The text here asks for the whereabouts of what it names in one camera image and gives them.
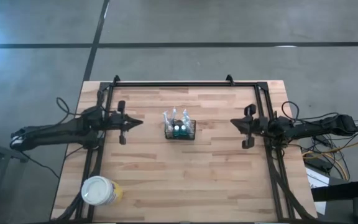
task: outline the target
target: concrete floor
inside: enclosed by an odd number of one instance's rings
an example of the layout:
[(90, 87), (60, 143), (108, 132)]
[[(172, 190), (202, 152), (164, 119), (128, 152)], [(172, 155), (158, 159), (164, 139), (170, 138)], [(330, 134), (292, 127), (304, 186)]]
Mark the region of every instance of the concrete floor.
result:
[[(0, 0), (0, 44), (92, 43), (103, 0)], [(111, 0), (100, 42), (358, 41), (354, 0)], [(0, 145), (23, 126), (74, 110), (90, 49), (0, 49)], [(337, 111), (358, 119), (358, 47), (99, 49), (91, 80), (284, 80), (301, 117)], [(343, 150), (358, 180), (358, 147)], [(60, 173), (65, 146), (29, 154)], [(0, 223), (48, 220), (58, 180), (12, 161)]]

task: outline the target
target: container lid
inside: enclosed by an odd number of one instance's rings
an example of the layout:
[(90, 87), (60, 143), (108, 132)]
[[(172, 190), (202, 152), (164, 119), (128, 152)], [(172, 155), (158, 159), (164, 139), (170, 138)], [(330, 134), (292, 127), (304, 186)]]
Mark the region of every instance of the container lid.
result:
[(104, 203), (111, 195), (111, 183), (104, 177), (94, 176), (86, 181), (81, 188), (83, 200), (91, 205), (100, 205)]

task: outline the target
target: cable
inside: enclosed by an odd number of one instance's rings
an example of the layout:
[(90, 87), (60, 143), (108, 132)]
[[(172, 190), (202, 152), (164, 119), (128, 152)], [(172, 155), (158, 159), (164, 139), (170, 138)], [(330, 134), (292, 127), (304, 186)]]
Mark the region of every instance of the cable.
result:
[(36, 161), (35, 159), (32, 159), (29, 155), (25, 154), (24, 152), (20, 151), (21, 154), (23, 154), (23, 156), (26, 156), (27, 158), (29, 158), (29, 160), (31, 160), (32, 162), (34, 162), (35, 164), (37, 164), (38, 166), (40, 167), (43, 167), (43, 168), (47, 168), (48, 170), (50, 170), (55, 177), (57, 177), (59, 179), (59, 176), (55, 173), (55, 171), (53, 171), (52, 168), (48, 167), (48, 166), (45, 166), (45, 165), (42, 165), (41, 163), (39, 163), (38, 161)]
[(335, 164), (337, 164), (339, 166), (339, 168), (341, 168), (341, 171), (342, 173), (344, 174), (345, 176), (345, 180), (349, 180), (349, 177), (347, 176), (346, 172), (345, 172), (345, 169), (343, 168), (343, 166), (337, 161), (335, 160), (331, 155), (329, 154), (325, 154), (325, 156), (328, 156), (329, 158), (331, 158)]
[(82, 112), (82, 113), (72, 113), (70, 112), (70, 109), (66, 103), (65, 100), (63, 100), (62, 98), (60, 97), (56, 97), (56, 104), (57, 106), (63, 111), (65, 112), (66, 114), (69, 114), (69, 115), (73, 115), (73, 116), (81, 116), (81, 115), (85, 115), (85, 114), (90, 114), (90, 113), (93, 113), (95, 112), (98, 108), (102, 108), (103, 110), (105, 110), (103, 108), (103, 101), (104, 101), (104, 91), (107, 90), (108, 87), (106, 87), (105, 89), (103, 90), (98, 90), (98, 93), (97, 93), (97, 104), (96, 104), (96, 108), (94, 110), (91, 110), (91, 111), (87, 111), (87, 112)]
[(81, 146), (81, 147), (79, 147), (78, 149), (75, 149), (75, 150), (72, 151), (71, 153), (67, 154), (67, 155), (65, 156), (65, 159), (67, 159), (67, 157), (69, 157), (70, 155), (72, 155), (73, 153), (77, 152), (78, 150), (80, 150), (80, 149), (82, 149), (82, 148), (84, 148), (84, 146)]
[(345, 144), (345, 146), (339, 147), (339, 148), (335, 148), (335, 149), (332, 149), (332, 150), (328, 150), (328, 151), (326, 151), (326, 152), (322, 152), (322, 153), (319, 154), (318, 156), (305, 157), (305, 155), (307, 155), (307, 154), (309, 154), (309, 153), (313, 153), (313, 152), (305, 152), (305, 153), (302, 154), (302, 156), (303, 156), (304, 159), (316, 159), (316, 158), (319, 158), (322, 154), (329, 154), (330, 152), (338, 152), (338, 151), (340, 151), (340, 150), (342, 150), (342, 149), (344, 149), (344, 148), (358, 145), (358, 141), (357, 141), (356, 143), (353, 143), (353, 144), (348, 145), (354, 138), (355, 138), (355, 136), (354, 136), (352, 139), (350, 139), (350, 140)]
[[(296, 107), (296, 116), (295, 116), (295, 118), (291, 118), (290, 116), (288, 116), (288, 115), (285, 113), (285, 111), (284, 111), (284, 105), (285, 105), (286, 103), (292, 104), (292, 105), (294, 105), (294, 106)], [(292, 101), (286, 101), (286, 102), (284, 102), (284, 103), (281, 105), (281, 111), (283, 112), (283, 114), (284, 114), (288, 119), (293, 120), (294, 123), (295, 123), (296, 121), (298, 121), (300, 109), (299, 109), (299, 106), (298, 106), (296, 103), (294, 103), (294, 102), (292, 102)]]
[[(310, 146), (309, 148), (305, 148), (305, 147), (303, 147), (303, 146), (301, 146), (301, 145), (299, 145), (299, 144), (289, 144), (289, 145), (298, 146), (298, 147), (301, 148), (301, 150), (307, 150), (307, 152), (312, 152), (312, 151), (313, 151), (313, 152), (315, 152), (315, 153), (321, 153), (321, 151), (319, 151), (319, 150), (317, 149), (317, 147), (316, 147), (318, 144), (320, 144), (320, 142), (315, 143), (315, 142), (313, 141), (313, 139), (312, 139), (312, 143), (313, 143), (313, 145)], [(339, 171), (339, 169), (335, 166), (335, 163), (332, 162), (332, 161), (330, 161), (325, 154), (322, 154), (322, 156), (331, 164), (331, 169), (332, 169), (332, 168), (335, 168), (335, 169), (338, 171), (338, 174), (341, 176), (341, 179), (344, 179), (344, 176), (342, 175), (342, 172)]]
[(327, 184), (327, 183), (325, 183), (324, 181), (321, 181), (321, 180), (319, 180), (319, 179), (317, 179), (316, 177), (313, 177), (312, 175), (309, 175), (308, 174), (308, 177), (310, 177), (310, 178), (312, 178), (312, 179), (314, 179), (314, 180), (317, 180), (318, 182), (321, 182), (321, 183), (323, 183), (323, 184)]
[[(319, 153), (322, 153), (320, 150), (318, 150), (318, 148), (316, 147), (316, 145), (317, 145), (317, 144), (314, 144), (314, 147), (312, 148), (312, 151), (314, 151), (314, 152), (317, 151), (317, 152), (319, 152)], [(336, 161), (335, 153), (333, 153), (333, 156), (334, 156), (333, 161), (334, 161), (334, 162), (332, 162), (331, 160), (328, 159), (328, 155), (322, 154), (322, 156), (327, 160), (327, 162), (330, 163), (331, 167), (329, 168), (329, 170), (331, 170), (332, 168), (335, 168), (336, 171), (338, 172), (338, 174), (341, 176), (341, 179), (343, 180), (343, 179), (344, 179), (344, 176), (342, 175), (342, 172), (339, 171), (339, 169), (335, 166), (335, 161)]]
[[(284, 105), (287, 104), (287, 103), (288, 103), (288, 104), (292, 104), (292, 105), (294, 105), (294, 106), (296, 107), (296, 116), (295, 116), (295, 118), (290, 117), (290, 116), (287, 115), (286, 112), (284, 111)], [(334, 120), (339, 116), (339, 113), (337, 113), (337, 112), (332, 112), (332, 113), (326, 113), (326, 114), (324, 114), (324, 115), (316, 116), (316, 117), (311, 117), (311, 118), (299, 118), (299, 113), (300, 113), (299, 106), (298, 106), (296, 103), (292, 102), (292, 101), (286, 101), (286, 102), (284, 102), (284, 103), (281, 105), (281, 111), (283, 112), (283, 114), (284, 114), (288, 119), (292, 120), (294, 124), (295, 124), (297, 121), (300, 121), (301, 123), (308, 123), (308, 124), (313, 124), (313, 125), (317, 125), (317, 126), (321, 126), (321, 127), (323, 127), (324, 124), (327, 124), (327, 123), (330, 123), (330, 122), (334, 121)], [(324, 122), (324, 123), (321, 123), (321, 124), (316, 124), (316, 123), (312, 123), (312, 122), (306, 121), (306, 120), (308, 120), (308, 119), (323, 118), (323, 117), (325, 117), (325, 116), (332, 115), (332, 114), (335, 114), (335, 116), (334, 116), (332, 119), (330, 119), (329, 121), (326, 121), (326, 122)]]
[(349, 171), (349, 168), (347, 166), (346, 160), (344, 158), (344, 155), (342, 154), (342, 159), (343, 159), (343, 163), (345, 164), (346, 170), (347, 170), (347, 174), (348, 174), (348, 178), (349, 180), (351, 179), (351, 172)]
[(281, 149), (281, 150), (280, 150), (281, 157), (284, 158), (285, 151), (284, 151), (284, 149), (283, 149), (282, 147), (281, 147), (280, 149)]
[(333, 140), (333, 141), (336, 141), (336, 140), (346, 140), (346, 139), (351, 139), (351, 138), (356, 137), (356, 136), (358, 136), (358, 133), (355, 133), (354, 135), (352, 135), (352, 136), (350, 136), (350, 137), (346, 137), (346, 138), (340, 138), (340, 139), (333, 139), (333, 138), (331, 138), (331, 140)]

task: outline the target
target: wire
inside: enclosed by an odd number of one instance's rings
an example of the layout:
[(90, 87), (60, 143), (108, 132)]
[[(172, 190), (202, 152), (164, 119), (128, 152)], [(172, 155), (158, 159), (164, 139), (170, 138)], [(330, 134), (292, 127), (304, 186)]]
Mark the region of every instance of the wire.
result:
[(352, 136), (350, 136), (350, 137), (346, 137), (346, 138), (340, 138), (340, 139), (333, 139), (333, 138), (331, 138), (331, 140), (333, 140), (333, 141), (336, 141), (336, 140), (346, 140), (346, 139), (351, 139), (351, 138), (356, 137), (356, 136), (358, 136), (358, 133), (355, 133), (354, 135), (352, 135)]
[(343, 147), (339, 147), (339, 148), (335, 148), (335, 149), (332, 149), (332, 150), (328, 150), (328, 151), (322, 152), (320, 155), (317, 155), (317, 156), (305, 157), (305, 155), (310, 154), (310, 153), (313, 153), (313, 152), (305, 152), (305, 153), (302, 154), (302, 156), (303, 156), (304, 159), (316, 159), (316, 158), (319, 158), (322, 154), (329, 154), (330, 152), (338, 152), (338, 151), (340, 151), (340, 150), (342, 150), (342, 149), (344, 149), (344, 148), (358, 145), (358, 141), (357, 141), (356, 143), (353, 143), (353, 144), (348, 145), (352, 140), (353, 140), (353, 138), (350, 139), (350, 140), (345, 144), (345, 146), (343, 146)]
[[(294, 106), (296, 107), (296, 116), (295, 116), (295, 118), (290, 117), (290, 116), (287, 115), (286, 112), (284, 111), (284, 105), (287, 104), (287, 103), (288, 103), (288, 104), (292, 104), (292, 105), (294, 105)], [(330, 123), (330, 122), (334, 121), (334, 120), (339, 116), (339, 113), (337, 113), (337, 112), (332, 112), (332, 113), (326, 113), (326, 114), (324, 114), (324, 115), (316, 116), (316, 117), (311, 117), (311, 118), (299, 118), (299, 113), (300, 113), (299, 106), (298, 106), (296, 103), (292, 102), (292, 101), (286, 101), (286, 102), (284, 102), (284, 103), (281, 105), (281, 111), (283, 112), (283, 114), (284, 114), (288, 119), (292, 120), (294, 124), (295, 124), (297, 121), (300, 121), (301, 123), (308, 123), (308, 124), (313, 124), (313, 125), (317, 125), (317, 126), (321, 126), (321, 127), (323, 127), (324, 124), (327, 124), (327, 123)], [(325, 121), (325, 122), (323, 122), (323, 123), (321, 123), (321, 124), (316, 124), (316, 123), (307, 121), (308, 119), (323, 118), (323, 117), (325, 117), (325, 116), (332, 115), (332, 114), (335, 115), (332, 119), (330, 119), (329, 121)]]
[(347, 166), (346, 160), (345, 160), (344, 155), (343, 155), (342, 152), (341, 152), (341, 154), (342, 154), (343, 163), (345, 164), (345, 167), (346, 167), (346, 170), (347, 170), (348, 178), (350, 180), (351, 179), (351, 172), (349, 171), (349, 168)]
[(97, 93), (97, 104), (96, 104), (96, 108), (94, 110), (91, 110), (91, 111), (87, 111), (87, 112), (82, 112), (82, 113), (72, 113), (70, 112), (70, 109), (66, 103), (65, 100), (63, 100), (62, 98), (60, 97), (56, 97), (56, 104), (57, 106), (63, 111), (65, 112), (66, 114), (69, 114), (69, 115), (73, 115), (73, 116), (77, 116), (77, 115), (84, 115), (84, 114), (90, 114), (90, 113), (93, 113), (95, 112), (98, 108), (102, 108), (103, 110), (105, 110), (103, 108), (103, 101), (104, 101), (104, 91), (107, 90), (108, 87), (106, 87), (105, 89), (103, 90), (98, 90), (98, 93)]
[(81, 147), (79, 147), (78, 149), (75, 149), (75, 150), (72, 151), (71, 153), (67, 154), (67, 155), (65, 156), (65, 159), (67, 159), (67, 157), (69, 157), (69, 156), (72, 155), (73, 153), (75, 153), (75, 152), (77, 152), (78, 150), (83, 149), (83, 148), (84, 148), (84, 146), (81, 146)]
[(282, 147), (280, 148), (280, 153), (281, 153), (281, 157), (284, 158), (285, 151), (284, 151), (284, 149), (283, 149)]
[(35, 159), (32, 159), (29, 155), (25, 154), (24, 152), (20, 151), (21, 154), (23, 154), (23, 156), (26, 156), (29, 160), (31, 160), (32, 162), (34, 162), (35, 164), (37, 164), (38, 166), (40, 167), (43, 167), (43, 168), (46, 168), (48, 170), (50, 170), (55, 177), (57, 177), (59, 179), (59, 176), (56, 174), (55, 171), (53, 171), (52, 168), (50, 168), (49, 166), (45, 166), (45, 165), (42, 165), (40, 162), (36, 161)]
[(338, 174), (341, 176), (341, 179), (344, 180), (344, 176), (341, 171), (339, 171), (338, 167), (335, 166), (335, 163), (330, 161), (327, 157), (327, 155), (323, 155), (323, 157), (331, 164), (331, 168), (335, 168)]
[(339, 168), (341, 168), (341, 171), (342, 173), (344, 174), (345, 176), (345, 180), (349, 180), (349, 177), (347, 176), (346, 172), (345, 172), (345, 169), (343, 168), (343, 166), (337, 161), (335, 160), (331, 155), (329, 154), (325, 154), (325, 156), (328, 156), (329, 158), (331, 158), (335, 164), (337, 164), (339, 166)]
[[(296, 116), (295, 116), (295, 118), (291, 118), (289, 115), (287, 115), (287, 114), (285, 113), (285, 111), (284, 111), (284, 105), (287, 104), (287, 103), (288, 103), (288, 104), (292, 104), (292, 105), (294, 105), (294, 106), (296, 107)], [(299, 106), (298, 106), (296, 103), (294, 103), (294, 102), (292, 102), (292, 101), (286, 101), (286, 102), (284, 102), (284, 103), (281, 105), (281, 111), (283, 112), (283, 114), (284, 114), (287, 118), (293, 120), (294, 123), (298, 120), (300, 109), (299, 109)]]
[(319, 181), (319, 182), (321, 182), (321, 183), (323, 183), (323, 184), (327, 184), (327, 183), (325, 183), (324, 181), (321, 181), (321, 180), (319, 180), (319, 179), (317, 179), (316, 177), (313, 177), (312, 175), (309, 175), (308, 174), (308, 177), (310, 177), (310, 178), (312, 178), (312, 179), (314, 179), (314, 180), (317, 180), (317, 181)]

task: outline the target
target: yellow label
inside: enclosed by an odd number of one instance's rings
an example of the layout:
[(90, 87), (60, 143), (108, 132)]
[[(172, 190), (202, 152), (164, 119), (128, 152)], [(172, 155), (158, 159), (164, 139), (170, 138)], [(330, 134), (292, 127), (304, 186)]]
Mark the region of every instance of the yellow label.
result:
[(113, 203), (118, 203), (122, 199), (122, 188), (114, 181), (110, 180), (114, 186), (114, 194), (116, 195), (116, 198), (114, 199)]

